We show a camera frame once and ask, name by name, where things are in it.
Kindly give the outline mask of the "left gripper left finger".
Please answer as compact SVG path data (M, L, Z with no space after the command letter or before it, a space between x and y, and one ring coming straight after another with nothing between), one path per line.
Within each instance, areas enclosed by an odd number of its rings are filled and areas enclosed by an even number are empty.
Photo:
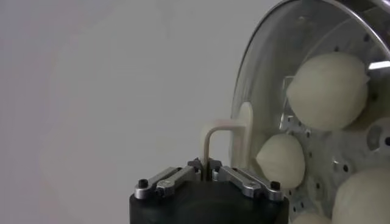
M169 167L149 179L138 180L133 196L139 200L146 200L154 194L170 197L183 183L200 181L202 171L203 165L199 158L188 161L185 167Z

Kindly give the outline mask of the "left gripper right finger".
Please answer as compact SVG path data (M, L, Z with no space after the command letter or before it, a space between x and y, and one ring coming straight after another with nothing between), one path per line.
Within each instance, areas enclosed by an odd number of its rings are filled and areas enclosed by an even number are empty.
M209 176L212 181L232 183L249 198L265 197L270 201L283 201L284 195L278 181L268 181L243 168L223 166L215 159L208 160Z

